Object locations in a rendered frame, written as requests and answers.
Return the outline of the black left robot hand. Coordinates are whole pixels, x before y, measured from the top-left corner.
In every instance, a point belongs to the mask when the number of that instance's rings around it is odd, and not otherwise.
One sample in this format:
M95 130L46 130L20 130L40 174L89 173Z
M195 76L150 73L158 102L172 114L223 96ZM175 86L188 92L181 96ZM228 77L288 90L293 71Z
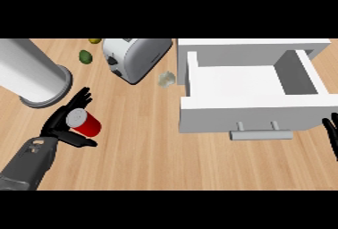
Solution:
M70 112L76 108L86 108L92 100L90 89L85 87L73 97L71 101L51 115L42 129L42 137L55 137L77 148L98 146L95 140L88 139L79 133L70 131L70 126L67 124Z

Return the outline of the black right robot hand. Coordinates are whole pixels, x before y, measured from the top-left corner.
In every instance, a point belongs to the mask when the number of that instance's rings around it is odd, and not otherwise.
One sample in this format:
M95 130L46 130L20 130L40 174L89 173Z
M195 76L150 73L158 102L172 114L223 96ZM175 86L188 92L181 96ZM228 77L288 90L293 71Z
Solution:
M324 118L322 124L328 132L333 152L338 160L338 113L333 113L333 119Z

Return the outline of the red can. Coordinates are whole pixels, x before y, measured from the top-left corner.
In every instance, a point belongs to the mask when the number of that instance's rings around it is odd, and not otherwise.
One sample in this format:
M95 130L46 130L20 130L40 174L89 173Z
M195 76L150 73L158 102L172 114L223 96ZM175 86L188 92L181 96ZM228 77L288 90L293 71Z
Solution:
M67 125L88 137L95 137L102 130L101 122L83 108L76 108L70 112Z

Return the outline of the white open drawer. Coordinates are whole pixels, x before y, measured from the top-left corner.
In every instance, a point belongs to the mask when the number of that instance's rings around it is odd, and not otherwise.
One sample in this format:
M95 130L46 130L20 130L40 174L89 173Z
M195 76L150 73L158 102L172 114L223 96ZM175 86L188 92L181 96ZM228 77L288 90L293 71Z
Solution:
M212 66L188 54L186 96L182 97L181 131L303 131L338 113L338 94L328 92L303 50L284 52L276 64Z

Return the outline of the grey paper towel holder base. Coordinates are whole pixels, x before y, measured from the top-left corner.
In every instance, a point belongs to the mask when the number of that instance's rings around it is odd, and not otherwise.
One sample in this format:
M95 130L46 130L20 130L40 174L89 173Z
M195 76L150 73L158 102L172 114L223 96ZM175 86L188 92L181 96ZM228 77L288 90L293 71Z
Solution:
M68 95L70 89L73 86L73 74L71 74L70 69L64 65L59 65L58 68L65 73L65 85L64 85L62 90L58 92L58 94L51 99L48 99L43 102L33 102L27 98L20 97L20 101L26 106L31 108L37 108L37 109L48 108L52 105L55 105L62 100L62 98Z

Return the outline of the green avocado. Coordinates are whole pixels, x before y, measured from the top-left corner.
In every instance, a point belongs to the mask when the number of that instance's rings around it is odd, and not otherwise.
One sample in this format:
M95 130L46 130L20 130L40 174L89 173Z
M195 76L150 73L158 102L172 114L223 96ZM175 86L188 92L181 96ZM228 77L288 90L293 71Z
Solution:
M89 64L93 61L93 56L86 50L80 52L80 61L83 64Z

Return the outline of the silver toaster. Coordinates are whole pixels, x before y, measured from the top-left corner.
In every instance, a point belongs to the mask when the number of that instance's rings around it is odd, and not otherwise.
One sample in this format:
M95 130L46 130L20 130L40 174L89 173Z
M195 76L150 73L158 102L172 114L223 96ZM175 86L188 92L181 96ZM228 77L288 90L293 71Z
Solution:
M170 38L105 38L104 56L113 73L136 85L172 48Z

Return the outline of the pale crumpled lump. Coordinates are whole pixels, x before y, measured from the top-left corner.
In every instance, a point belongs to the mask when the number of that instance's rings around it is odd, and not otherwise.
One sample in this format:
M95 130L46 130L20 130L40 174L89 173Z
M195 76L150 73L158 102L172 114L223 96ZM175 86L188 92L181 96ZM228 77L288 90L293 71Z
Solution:
M176 83L176 76L172 72L164 72L158 76L158 86L167 88Z

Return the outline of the white cabinet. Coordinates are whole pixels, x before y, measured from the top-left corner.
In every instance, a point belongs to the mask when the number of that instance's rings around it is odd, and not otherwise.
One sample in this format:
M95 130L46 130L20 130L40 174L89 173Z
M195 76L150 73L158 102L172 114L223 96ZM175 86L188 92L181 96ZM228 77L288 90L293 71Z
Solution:
M178 84L186 80L188 53L204 66L275 65L288 50L305 50L313 59L331 44L328 38L179 38Z

